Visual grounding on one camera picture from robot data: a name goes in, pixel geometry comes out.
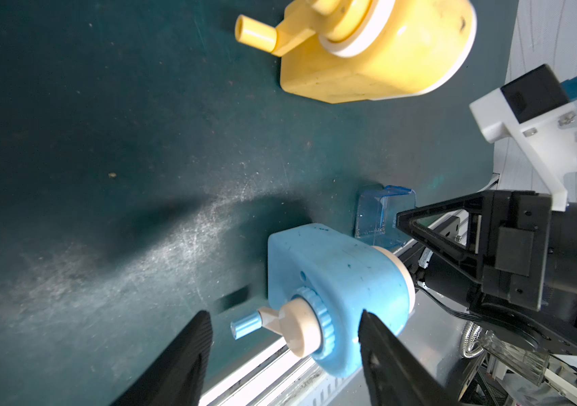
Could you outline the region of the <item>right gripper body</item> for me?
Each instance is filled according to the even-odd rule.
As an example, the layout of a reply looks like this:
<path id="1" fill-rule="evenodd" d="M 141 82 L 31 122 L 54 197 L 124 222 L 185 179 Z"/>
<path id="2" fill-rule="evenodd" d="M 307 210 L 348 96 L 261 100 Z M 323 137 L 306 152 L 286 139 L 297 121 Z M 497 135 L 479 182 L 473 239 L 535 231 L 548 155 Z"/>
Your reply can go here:
<path id="1" fill-rule="evenodd" d="M 479 194 L 478 268 L 481 291 L 539 311 L 552 218 L 552 197 L 533 191 Z"/>

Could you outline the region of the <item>blue tray front row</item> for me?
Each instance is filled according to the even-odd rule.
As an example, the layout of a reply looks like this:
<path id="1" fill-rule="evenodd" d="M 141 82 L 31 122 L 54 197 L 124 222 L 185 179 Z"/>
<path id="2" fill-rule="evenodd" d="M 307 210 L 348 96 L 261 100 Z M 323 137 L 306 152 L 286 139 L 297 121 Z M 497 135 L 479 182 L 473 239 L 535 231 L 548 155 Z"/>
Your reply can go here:
<path id="1" fill-rule="evenodd" d="M 408 243 L 410 237 L 396 226 L 397 215 L 415 208 L 413 189 L 385 186 L 361 192 L 355 226 L 355 238 L 367 245 L 374 245 L 395 252 Z"/>

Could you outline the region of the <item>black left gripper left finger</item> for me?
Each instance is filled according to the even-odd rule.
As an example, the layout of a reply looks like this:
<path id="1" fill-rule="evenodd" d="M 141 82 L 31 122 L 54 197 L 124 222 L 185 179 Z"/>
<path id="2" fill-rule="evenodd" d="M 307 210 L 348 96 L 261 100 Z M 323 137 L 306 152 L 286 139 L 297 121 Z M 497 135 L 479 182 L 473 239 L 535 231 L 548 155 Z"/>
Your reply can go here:
<path id="1" fill-rule="evenodd" d="M 197 405 L 212 348 L 210 313 L 199 311 L 114 405 Z"/>

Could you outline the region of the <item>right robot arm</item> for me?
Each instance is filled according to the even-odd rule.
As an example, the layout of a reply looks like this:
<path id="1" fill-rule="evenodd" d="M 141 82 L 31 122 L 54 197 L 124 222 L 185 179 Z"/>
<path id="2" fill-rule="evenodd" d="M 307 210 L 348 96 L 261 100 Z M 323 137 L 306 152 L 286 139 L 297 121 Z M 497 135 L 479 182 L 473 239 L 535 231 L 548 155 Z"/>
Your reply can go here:
<path id="1" fill-rule="evenodd" d="M 486 190 L 391 217 L 432 252 L 415 278 L 504 343 L 570 365 L 577 382 L 577 204 Z"/>

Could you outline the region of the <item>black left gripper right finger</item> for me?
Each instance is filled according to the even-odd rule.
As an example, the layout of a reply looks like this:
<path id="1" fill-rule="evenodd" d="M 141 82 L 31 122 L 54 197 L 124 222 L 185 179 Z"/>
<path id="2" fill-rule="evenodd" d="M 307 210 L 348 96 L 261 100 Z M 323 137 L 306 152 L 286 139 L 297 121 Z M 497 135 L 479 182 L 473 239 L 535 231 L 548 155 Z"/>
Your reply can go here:
<path id="1" fill-rule="evenodd" d="M 458 404 L 376 315 L 362 313 L 358 334 L 371 405 Z"/>

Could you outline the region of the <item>blue sharpener front row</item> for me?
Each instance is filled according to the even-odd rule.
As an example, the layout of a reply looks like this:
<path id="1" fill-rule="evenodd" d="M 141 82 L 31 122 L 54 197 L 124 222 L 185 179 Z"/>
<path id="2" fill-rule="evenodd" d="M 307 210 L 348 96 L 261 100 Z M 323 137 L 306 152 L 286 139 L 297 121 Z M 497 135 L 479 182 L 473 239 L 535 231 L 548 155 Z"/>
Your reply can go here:
<path id="1" fill-rule="evenodd" d="M 299 358 L 311 357 L 329 375 L 361 368 L 363 312 L 400 334 L 415 307 L 415 286 L 396 255 L 320 223 L 268 239 L 267 307 L 230 325 L 240 339 L 265 328 Z"/>

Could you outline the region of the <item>yellow sharpener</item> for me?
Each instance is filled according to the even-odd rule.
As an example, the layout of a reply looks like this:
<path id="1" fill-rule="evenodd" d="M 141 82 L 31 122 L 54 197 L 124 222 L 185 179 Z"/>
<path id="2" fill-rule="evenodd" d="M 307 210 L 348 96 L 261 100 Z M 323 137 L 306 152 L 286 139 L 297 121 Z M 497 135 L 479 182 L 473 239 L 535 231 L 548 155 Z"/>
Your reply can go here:
<path id="1" fill-rule="evenodd" d="M 280 59 L 280 86 L 338 104 L 421 96 L 466 61 L 469 1 L 293 1 L 276 26 L 240 15 L 238 42 Z"/>

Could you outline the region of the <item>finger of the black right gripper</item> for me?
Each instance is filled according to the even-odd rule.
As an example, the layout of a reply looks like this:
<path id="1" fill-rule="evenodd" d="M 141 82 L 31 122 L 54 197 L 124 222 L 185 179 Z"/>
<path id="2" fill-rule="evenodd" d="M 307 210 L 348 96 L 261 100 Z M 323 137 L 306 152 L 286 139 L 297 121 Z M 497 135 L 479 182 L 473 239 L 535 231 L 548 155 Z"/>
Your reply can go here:
<path id="1" fill-rule="evenodd" d="M 457 211 L 466 211 L 469 216 L 482 215 L 485 199 L 484 192 L 477 192 L 447 201 L 402 211 L 396 215 L 397 228 L 414 239 L 423 239 L 426 233 L 432 233 L 429 226 L 422 220 L 428 218 L 439 219 Z"/>
<path id="2" fill-rule="evenodd" d="M 450 226 L 406 225 L 405 233 L 415 240 L 405 254 L 406 268 L 415 283 L 423 282 L 443 294 L 469 294 L 483 284 L 480 250 L 484 244 L 478 226 L 469 226 L 464 245 L 453 239 Z"/>

